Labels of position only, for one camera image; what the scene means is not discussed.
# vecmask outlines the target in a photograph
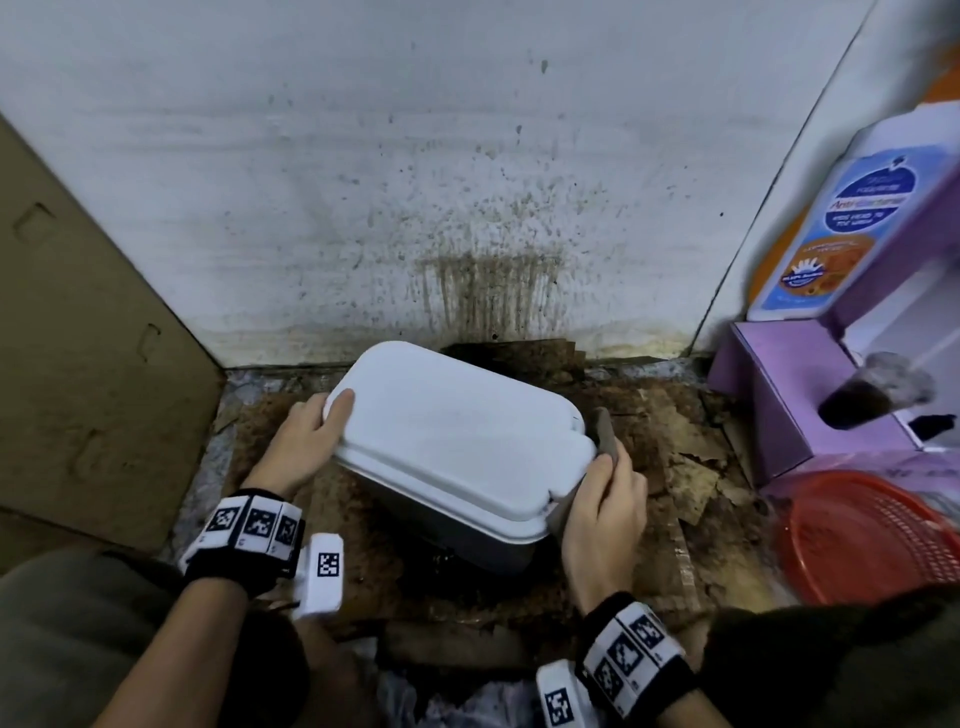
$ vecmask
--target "purple cardboard box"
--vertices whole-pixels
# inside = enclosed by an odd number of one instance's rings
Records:
[[[837,430],[817,414],[820,403],[855,370],[840,344],[844,332],[888,297],[893,299],[891,294],[898,293],[906,301],[898,315],[908,310],[917,299],[902,293],[911,277],[928,261],[955,261],[958,248],[960,169],[900,227],[883,253],[821,319],[731,325],[708,384],[753,403],[757,483],[777,495],[778,488],[788,488],[791,478],[787,476],[838,469],[868,471],[922,495],[960,522],[960,449],[925,449],[894,415]],[[960,326],[960,310],[955,306],[945,306],[941,318],[944,321],[938,325],[943,330]],[[960,375],[960,346],[939,355],[952,357],[948,370],[955,361],[953,371]],[[960,397],[960,387],[952,378],[938,386],[957,390],[947,400]]]

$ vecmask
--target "red plastic basket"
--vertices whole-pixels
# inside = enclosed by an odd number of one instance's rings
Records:
[[[809,604],[875,603],[960,582],[960,536],[916,497],[858,471],[797,485],[777,539],[784,575]]]

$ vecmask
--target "stain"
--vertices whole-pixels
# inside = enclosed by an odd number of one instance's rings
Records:
[[[544,336],[561,326],[559,246],[521,253],[470,251],[417,261],[424,312],[434,329],[460,342]]]

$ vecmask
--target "white container lid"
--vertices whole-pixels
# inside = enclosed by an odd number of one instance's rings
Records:
[[[596,452],[560,395],[413,344],[364,352],[327,411],[346,388],[341,463],[507,543],[547,534],[551,494],[569,493]]]

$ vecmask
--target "wristband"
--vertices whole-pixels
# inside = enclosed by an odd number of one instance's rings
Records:
[[[186,581],[229,579],[250,598],[292,577],[303,540],[302,511],[269,491],[225,497],[180,560]]]
[[[680,644],[645,604],[621,592],[584,620],[577,671],[597,705],[652,722],[697,688]]]

